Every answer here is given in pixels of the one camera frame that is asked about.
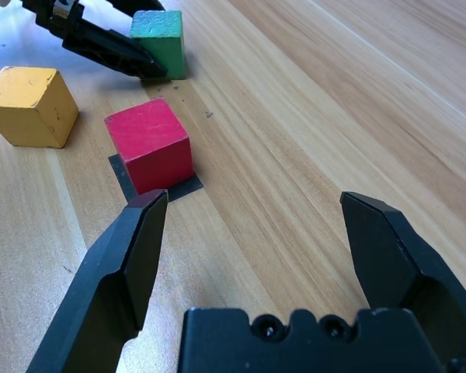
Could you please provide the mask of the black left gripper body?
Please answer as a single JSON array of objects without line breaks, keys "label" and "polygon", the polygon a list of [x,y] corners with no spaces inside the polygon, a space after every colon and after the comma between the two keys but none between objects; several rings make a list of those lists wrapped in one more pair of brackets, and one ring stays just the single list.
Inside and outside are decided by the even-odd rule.
[{"label": "black left gripper body", "polygon": [[61,39],[81,29],[84,6],[78,0],[22,0],[22,6],[35,14],[38,26]]}]

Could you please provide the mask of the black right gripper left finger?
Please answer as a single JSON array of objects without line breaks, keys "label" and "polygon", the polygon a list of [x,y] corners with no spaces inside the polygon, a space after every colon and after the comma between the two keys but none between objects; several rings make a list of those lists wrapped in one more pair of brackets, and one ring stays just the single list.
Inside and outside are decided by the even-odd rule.
[{"label": "black right gripper left finger", "polygon": [[143,329],[158,271],[166,190],[131,200],[90,247],[27,370],[115,372]]}]

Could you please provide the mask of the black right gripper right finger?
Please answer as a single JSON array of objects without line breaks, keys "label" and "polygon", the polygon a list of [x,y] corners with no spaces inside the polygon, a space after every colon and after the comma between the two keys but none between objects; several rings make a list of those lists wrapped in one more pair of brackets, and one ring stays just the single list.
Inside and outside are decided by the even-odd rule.
[{"label": "black right gripper right finger", "polygon": [[373,309],[410,311],[445,372],[466,372],[466,290],[399,210],[345,191],[354,270]]}]

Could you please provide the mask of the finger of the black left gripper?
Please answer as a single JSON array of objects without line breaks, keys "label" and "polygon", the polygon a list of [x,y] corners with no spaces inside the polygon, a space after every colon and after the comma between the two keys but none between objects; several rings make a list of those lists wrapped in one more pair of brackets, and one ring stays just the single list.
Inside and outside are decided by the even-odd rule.
[{"label": "finger of the black left gripper", "polygon": [[126,15],[134,15],[138,11],[164,11],[159,0],[108,0],[118,11]]},{"label": "finger of the black left gripper", "polygon": [[68,24],[63,47],[128,76],[164,78],[167,74],[167,69],[135,40],[84,19]]}]

